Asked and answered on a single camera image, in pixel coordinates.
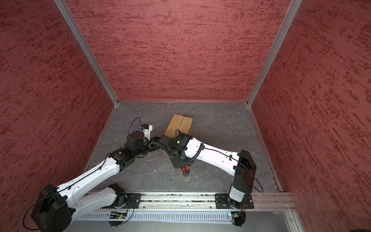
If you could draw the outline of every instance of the gray floor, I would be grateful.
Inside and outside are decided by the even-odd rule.
[[[119,232],[119,231],[140,231],[140,232],[163,232],[163,231],[181,231],[181,232],[289,232],[290,229],[284,212],[247,212],[246,222],[242,227],[226,224],[212,223],[166,223],[166,222],[127,222],[118,227],[110,227],[108,222],[94,221],[74,221],[64,232]]]
[[[136,117],[140,116],[142,124],[153,125],[153,137],[165,133],[174,114],[193,118],[192,136],[206,144],[228,151],[249,151],[264,192],[275,191],[244,103],[122,102],[93,164],[97,165],[107,153],[124,146],[130,123]],[[138,127],[139,123],[135,122],[132,130]],[[157,150],[145,158],[135,159],[135,163],[95,189],[117,183],[127,191],[228,192],[233,177],[225,171],[199,160],[190,169],[190,174],[184,177],[180,169],[174,169],[170,159]]]

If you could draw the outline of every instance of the marble-patterned floor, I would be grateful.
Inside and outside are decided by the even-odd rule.
[[[264,192],[275,191],[244,103],[121,102],[93,166],[107,153],[124,146],[128,128],[136,117],[140,116],[142,124],[153,125],[153,137],[165,133],[174,114],[193,118],[192,136],[206,144],[228,151],[249,151],[257,165],[256,178]],[[138,127],[139,123],[135,122],[132,129]],[[174,169],[170,159],[157,150],[145,158],[135,159],[128,168],[95,189],[117,183],[126,191],[228,192],[232,184],[232,176],[203,161],[196,160],[190,169],[190,174],[184,177],[180,169]]]

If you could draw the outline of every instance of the side wall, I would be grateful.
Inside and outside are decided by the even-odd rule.
[[[0,228],[26,231],[40,188],[83,172],[113,103],[52,0],[0,15]]]
[[[306,232],[371,229],[370,12],[304,0],[253,102]]]
[[[66,2],[120,101],[246,101],[291,0]]]

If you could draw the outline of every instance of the red wall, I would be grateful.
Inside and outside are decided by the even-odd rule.
[[[370,12],[304,0],[253,102],[306,232],[371,229]]]
[[[246,101],[291,0],[66,0],[119,100]]]
[[[83,172],[113,104],[52,0],[0,15],[0,228],[26,231],[40,188]]]

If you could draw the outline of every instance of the textured red wall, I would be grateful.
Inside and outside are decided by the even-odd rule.
[[[306,232],[371,229],[370,12],[303,1],[253,103]]]
[[[23,231],[40,188],[83,172],[113,104],[52,0],[0,15],[0,228]]]
[[[66,2],[122,101],[246,101],[290,4]]]

